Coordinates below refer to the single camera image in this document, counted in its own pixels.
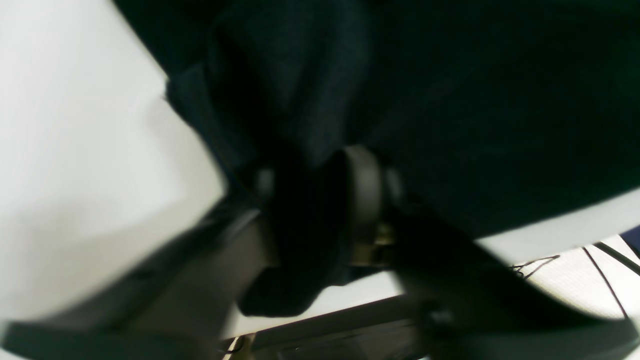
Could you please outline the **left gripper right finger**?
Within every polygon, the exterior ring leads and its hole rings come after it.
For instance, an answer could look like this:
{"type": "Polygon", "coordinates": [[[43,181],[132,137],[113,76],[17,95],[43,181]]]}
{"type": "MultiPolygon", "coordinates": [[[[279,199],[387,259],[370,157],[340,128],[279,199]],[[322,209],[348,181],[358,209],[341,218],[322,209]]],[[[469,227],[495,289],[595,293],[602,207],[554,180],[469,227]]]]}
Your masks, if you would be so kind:
{"type": "Polygon", "coordinates": [[[365,146],[345,149],[354,266],[397,276],[432,360],[622,360],[639,348],[631,319],[588,316],[543,294],[411,199],[365,146]]]}

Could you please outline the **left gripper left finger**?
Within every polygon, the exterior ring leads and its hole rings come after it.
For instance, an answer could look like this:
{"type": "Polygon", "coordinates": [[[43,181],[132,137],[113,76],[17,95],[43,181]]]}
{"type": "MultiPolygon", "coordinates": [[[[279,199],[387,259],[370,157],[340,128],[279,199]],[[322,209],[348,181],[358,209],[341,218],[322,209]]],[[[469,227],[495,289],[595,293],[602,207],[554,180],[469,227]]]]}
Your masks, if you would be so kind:
{"type": "Polygon", "coordinates": [[[250,185],[87,300],[7,324],[1,349],[29,360],[221,360],[234,304],[278,265],[257,207],[274,196],[274,169],[257,169],[250,185]]]}

